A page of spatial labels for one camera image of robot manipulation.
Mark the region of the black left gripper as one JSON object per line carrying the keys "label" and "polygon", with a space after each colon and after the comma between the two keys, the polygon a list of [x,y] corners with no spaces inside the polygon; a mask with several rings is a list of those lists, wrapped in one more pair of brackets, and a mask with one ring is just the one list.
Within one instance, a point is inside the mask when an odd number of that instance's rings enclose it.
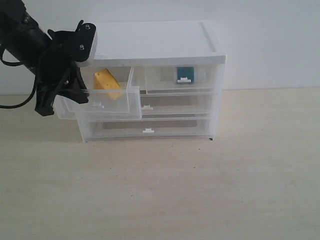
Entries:
{"label": "black left gripper", "polygon": [[49,47],[41,54],[37,69],[35,111],[43,117],[55,114],[57,95],[78,103],[88,103],[89,94],[80,68],[72,57],[75,31],[49,29]]}

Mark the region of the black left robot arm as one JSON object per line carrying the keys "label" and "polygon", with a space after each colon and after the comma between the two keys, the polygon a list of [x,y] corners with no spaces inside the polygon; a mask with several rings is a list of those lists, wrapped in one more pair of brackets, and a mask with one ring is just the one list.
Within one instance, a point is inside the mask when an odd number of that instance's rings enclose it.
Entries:
{"label": "black left robot arm", "polygon": [[88,103],[89,93],[81,75],[97,48],[97,27],[81,20],[74,31],[49,29],[44,32],[27,12],[21,0],[0,2],[0,53],[8,51],[17,61],[1,62],[9,67],[25,66],[35,76],[29,97],[16,105],[23,107],[35,97],[35,111],[43,117],[54,114],[56,96],[78,104]]}

